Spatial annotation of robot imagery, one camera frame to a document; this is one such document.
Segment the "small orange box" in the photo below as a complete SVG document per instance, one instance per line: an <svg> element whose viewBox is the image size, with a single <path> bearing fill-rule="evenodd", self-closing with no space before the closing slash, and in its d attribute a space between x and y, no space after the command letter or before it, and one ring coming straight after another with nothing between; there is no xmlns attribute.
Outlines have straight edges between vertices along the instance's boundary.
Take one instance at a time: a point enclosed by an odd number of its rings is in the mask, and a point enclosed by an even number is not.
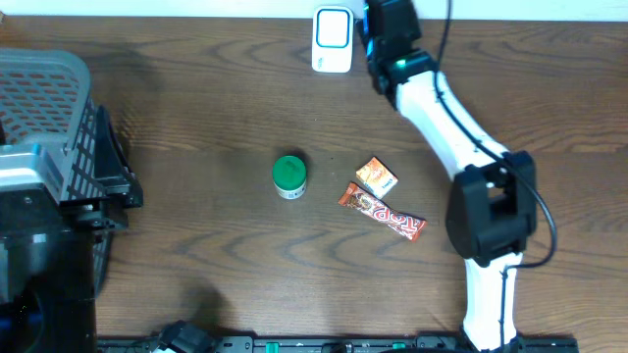
<svg viewBox="0 0 628 353"><path fill-rule="evenodd" d="M359 168L356 177L379 199L384 198L398 183L397 177L377 157Z"/></svg>

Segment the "red chocolate bar wrapper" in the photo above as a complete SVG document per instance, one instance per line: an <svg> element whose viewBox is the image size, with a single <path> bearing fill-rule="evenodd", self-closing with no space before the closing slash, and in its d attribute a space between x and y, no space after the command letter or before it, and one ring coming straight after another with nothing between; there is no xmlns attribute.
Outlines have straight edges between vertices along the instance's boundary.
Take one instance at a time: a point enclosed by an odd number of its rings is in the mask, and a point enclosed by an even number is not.
<svg viewBox="0 0 628 353"><path fill-rule="evenodd" d="M410 241L416 241L422 230L427 226L425 220L392 209L354 182L348 185L346 191L339 199L339 204L359 211L372 220L386 225Z"/></svg>

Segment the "green lid jar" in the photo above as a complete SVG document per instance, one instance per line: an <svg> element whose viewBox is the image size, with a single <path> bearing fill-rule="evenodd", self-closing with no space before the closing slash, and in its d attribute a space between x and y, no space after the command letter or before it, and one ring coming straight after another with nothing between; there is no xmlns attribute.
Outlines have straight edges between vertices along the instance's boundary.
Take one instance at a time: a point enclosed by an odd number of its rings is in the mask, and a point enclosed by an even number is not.
<svg viewBox="0 0 628 353"><path fill-rule="evenodd" d="M272 179L278 194L286 200L301 197L307 185L304 162L292 155L279 158L273 166Z"/></svg>

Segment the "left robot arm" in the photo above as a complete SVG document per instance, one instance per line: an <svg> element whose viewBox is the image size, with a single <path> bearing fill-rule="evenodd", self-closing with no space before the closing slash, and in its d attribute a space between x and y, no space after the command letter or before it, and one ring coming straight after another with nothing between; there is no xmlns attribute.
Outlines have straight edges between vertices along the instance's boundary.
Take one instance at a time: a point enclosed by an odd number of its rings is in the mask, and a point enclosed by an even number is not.
<svg viewBox="0 0 628 353"><path fill-rule="evenodd" d="M1 152L4 352L94 352L99 293L94 246L143 204L104 107L84 106L73 136Z"/></svg>

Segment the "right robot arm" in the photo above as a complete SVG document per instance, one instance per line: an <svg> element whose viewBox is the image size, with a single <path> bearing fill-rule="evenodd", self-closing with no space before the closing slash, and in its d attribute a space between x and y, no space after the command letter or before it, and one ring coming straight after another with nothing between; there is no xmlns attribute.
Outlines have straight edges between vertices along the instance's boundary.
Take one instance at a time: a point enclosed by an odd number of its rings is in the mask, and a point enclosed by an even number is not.
<svg viewBox="0 0 628 353"><path fill-rule="evenodd" d="M366 0L356 24L375 90L409 120L451 181L446 233L463 258L467 306L462 332L477 352L513 352L518 266L537 227L535 164L491 138L451 92L440 63L415 46L409 0Z"/></svg>

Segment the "white barcode scanner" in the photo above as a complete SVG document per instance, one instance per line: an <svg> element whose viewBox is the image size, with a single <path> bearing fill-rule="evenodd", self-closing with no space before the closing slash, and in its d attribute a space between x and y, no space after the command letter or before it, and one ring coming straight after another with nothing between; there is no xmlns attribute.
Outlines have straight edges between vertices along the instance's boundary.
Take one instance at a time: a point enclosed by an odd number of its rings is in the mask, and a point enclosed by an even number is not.
<svg viewBox="0 0 628 353"><path fill-rule="evenodd" d="M321 6L313 15L311 67L315 72L344 74L351 68L354 17L344 6Z"/></svg>

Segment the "grey plastic mesh basket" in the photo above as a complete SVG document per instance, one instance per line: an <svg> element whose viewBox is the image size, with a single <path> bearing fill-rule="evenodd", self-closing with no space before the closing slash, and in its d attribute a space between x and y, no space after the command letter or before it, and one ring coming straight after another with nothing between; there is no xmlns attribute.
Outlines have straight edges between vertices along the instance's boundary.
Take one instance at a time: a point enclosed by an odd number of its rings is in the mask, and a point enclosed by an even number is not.
<svg viewBox="0 0 628 353"><path fill-rule="evenodd" d="M109 121L88 68L64 51L1 51L1 294L41 279L91 286L93 246L112 225L98 167Z"/></svg>

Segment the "black mounting rail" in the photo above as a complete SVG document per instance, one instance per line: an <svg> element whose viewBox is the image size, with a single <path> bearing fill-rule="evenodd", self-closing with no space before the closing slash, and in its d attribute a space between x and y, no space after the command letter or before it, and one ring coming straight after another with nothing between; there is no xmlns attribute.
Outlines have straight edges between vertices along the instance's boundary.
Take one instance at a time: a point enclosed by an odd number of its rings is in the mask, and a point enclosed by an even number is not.
<svg viewBox="0 0 628 353"><path fill-rule="evenodd" d="M428 332L417 336L257 336L224 335L178 321L146 337L101 337L98 353L400 353L473 352L460 334Z"/></svg>

